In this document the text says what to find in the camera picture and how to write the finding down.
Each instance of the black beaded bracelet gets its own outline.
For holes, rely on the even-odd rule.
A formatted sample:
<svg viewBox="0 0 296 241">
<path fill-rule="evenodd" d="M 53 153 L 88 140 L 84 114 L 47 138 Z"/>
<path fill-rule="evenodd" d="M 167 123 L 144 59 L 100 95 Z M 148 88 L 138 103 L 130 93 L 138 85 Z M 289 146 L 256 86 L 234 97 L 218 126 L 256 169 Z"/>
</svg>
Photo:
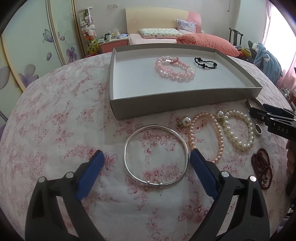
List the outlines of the black beaded bracelet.
<svg viewBox="0 0 296 241">
<path fill-rule="evenodd" d="M 201 66 L 203 68 L 215 69 L 217 67 L 217 63 L 215 63 L 214 61 L 205 61 L 205 60 L 202 60 L 201 58 L 194 58 L 194 61 L 198 64 L 198 66 Z M 207 66 L 205 63 L 213 63 L 213 67 Z"/>
</svg>

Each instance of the round table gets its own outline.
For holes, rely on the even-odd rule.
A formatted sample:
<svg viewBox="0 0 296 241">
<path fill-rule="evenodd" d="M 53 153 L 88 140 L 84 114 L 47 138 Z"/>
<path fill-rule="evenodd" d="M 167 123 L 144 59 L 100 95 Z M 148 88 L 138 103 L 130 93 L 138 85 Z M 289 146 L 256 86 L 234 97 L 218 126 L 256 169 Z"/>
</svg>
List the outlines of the round table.
<svg viewBox="0 0 296 241">
<path fill-rule="evenodd" d="M 118 121 L 109 104 L 110 58 L 111 53 L 107 53 L 79 60 L 39 78 L 25 90 L 8 119 L 0 142 L 0 206 L 23 237 L 37 179 L 57 179 L 75 171 L 97 149 L 103 151 L 105 164 L 82 204 L 106 240 L 188 240 L 213 203 L 191 165 L 175 185 L 163 189 L 140 185 L 124 167 L 124 143 L 133 131 L 149 124 L 170 127 L 188 142 L 188 130 L 176 129 L 176 120 L 200 112 L 216 114 L 219 110 L 248 114 L 245 100 Z M 282 94 L 257 67 L 233 59 L 263 86 L 258 96 L 261 102 L 289 108 Z M 245 124 L 237 119 L 229 122 L 233 131 L 244 138 Z M 214 159 L 218 139 L 211 122 L 201 118 L 194 126 L 197 148 L 207 160 Z M 259 148 L 267 150 L 273 180 L 263 194 L 273 233 L 289 206 L 285 194 L 287 140 L 269 133 L 264 124 L 261 127 L 262 136 L 255 136 L 254 146 L 247 152 L 233 148 L 225 137 L 217 167 L 234 177 L 247 178 L 254 174 L 252 154 Z M 132 171 L 145 180 L 170 181 L 184 168 L 181 145 L 163 131 L 137 134 L 128 146 L 127 157 Z M 61 199 L 59 204 L 69 232 L 75 234 Z M 235 205 L 233 198 L 219 233 L 226 231 Z"/>
</svg>

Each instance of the blue garment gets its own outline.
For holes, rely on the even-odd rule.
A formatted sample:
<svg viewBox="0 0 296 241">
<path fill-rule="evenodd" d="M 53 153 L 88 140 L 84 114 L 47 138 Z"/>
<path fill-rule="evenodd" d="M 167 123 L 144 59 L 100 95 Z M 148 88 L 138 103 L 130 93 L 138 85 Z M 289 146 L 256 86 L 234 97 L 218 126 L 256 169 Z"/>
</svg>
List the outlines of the blue garment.
<svg viewBox="0 0 296 241">
<path fill-rule="evenodd" d="M 281 65 L 279 64 L 276 57 L 274 57 L 262 43 L 258 43 L 259 52 L 256 55 L 254 60 L 254 65 L 257 67 L 260 66 L 263 61 L 263 73 L 274 83 L 276 86 L 280 77 L 283 77 L 283 72 L 281 70 Z"/>
</svg>

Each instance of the pink curtain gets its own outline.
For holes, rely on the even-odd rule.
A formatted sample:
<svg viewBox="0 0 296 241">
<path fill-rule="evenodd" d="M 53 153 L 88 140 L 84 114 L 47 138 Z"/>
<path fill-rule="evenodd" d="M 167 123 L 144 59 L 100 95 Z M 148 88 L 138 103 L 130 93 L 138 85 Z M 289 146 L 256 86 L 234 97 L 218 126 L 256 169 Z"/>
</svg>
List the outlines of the pink curtain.
<svg viewBox="0 0 296 241">
<path fill-rule="evenodd" d="M 268 0 L 266 0 L 266 25 L 262 43 L 279 61 L 283 77 L 277 83 L 278 88 L 288 87 L 292 92 L 296 88 L 296 36 L 286 18 Z"/>
</svg>

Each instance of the white wall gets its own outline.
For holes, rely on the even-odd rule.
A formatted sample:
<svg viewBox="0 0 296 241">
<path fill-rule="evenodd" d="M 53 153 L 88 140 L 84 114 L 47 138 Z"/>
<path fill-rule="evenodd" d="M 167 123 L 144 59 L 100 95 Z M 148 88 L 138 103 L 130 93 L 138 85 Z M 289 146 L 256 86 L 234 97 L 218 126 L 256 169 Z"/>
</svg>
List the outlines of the white wall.
<svg viewBox="0 0 296 241">
<path fill-rule="evenodd" d="M 249 40 L 253 43 L 261 41 L 266 19 L 265 4 L 266 0 L 241 0 L 235 29 L 244 35 L 243 47 L 248 47 Z"/>
<path fill-rule="evenodd" d="M 235 27 L 240 0 L 75 0 L 76 10 L 93 7 L 92 17 L 96 26 L 98 37 L 113 28 L 118 28 L 121 33 L 126 33 L 126 7 L 151 6 L 171 7 L 190 10 L 201 14 L 202 30 L 205 33 L 229 38 L 229 27 Z M 108 9 L 108 4 L 118 3 L 118 8 Z"/>
</svg>

